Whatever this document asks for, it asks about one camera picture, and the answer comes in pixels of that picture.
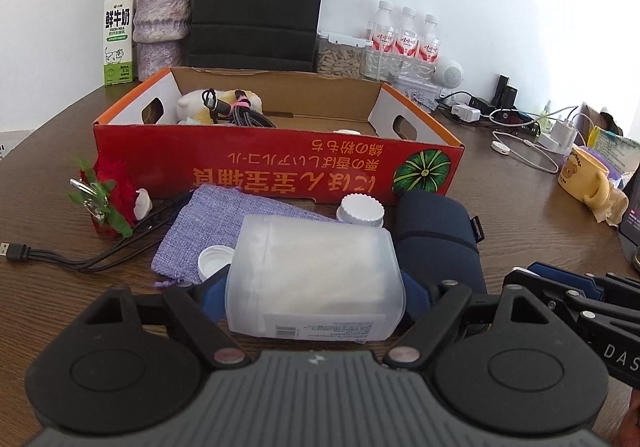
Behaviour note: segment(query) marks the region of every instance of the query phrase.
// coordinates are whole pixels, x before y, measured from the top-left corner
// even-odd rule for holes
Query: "black paper bag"
[[[195,0],[190,66],[312,71],[321,0]]]

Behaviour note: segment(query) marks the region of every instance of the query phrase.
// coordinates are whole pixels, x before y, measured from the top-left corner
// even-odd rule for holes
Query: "mug handle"
[[[607,175],[605,175],[602,171],[596,171],[596,175],[598,177],[598,181],[600,184],[598,185],[598,191],[594,194],[593,197],[584,195],[582,201],[587,205],[588,208],[592,210],[601,209],[604,204],[606,204],[609,199],[610,185],[609,179]]]

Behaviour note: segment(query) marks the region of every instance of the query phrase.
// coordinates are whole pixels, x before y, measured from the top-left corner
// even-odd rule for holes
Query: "green pumpkin illustration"
[[[398,197],[411,189],[436,192],[447,181],[450,169],[451,160],[441,150],[412,154],[396,169],[392,191]]]

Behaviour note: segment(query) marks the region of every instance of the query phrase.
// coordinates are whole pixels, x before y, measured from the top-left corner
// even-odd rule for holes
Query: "yellow mug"
[[[609,169],[585,150],[574,146],[558,176],[558,183],[590,209],[600,209],[609,199]]]

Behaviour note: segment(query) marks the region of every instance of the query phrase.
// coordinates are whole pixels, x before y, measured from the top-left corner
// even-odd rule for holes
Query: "red flower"
[[[109,204],[115,207],[120,214],[127,220],[127,223],[133,227],[136,223],[136,217],[133,214],[133,208],[136,206],[138,193],[136,192],[136,184],[129,176],[127,169],[122,162],[108,162],[98,154],[98,159],[94,165],[95,175],[98,182],[105,183],[113,180],[116,186],[109,193]],[[80,171],[82,181],[88,185],[88,180],[83,171]],[[95,218],[92,218],[95,229],[99,233],[106,233],[110,236],[117,236],[108,224],[100,225]]]

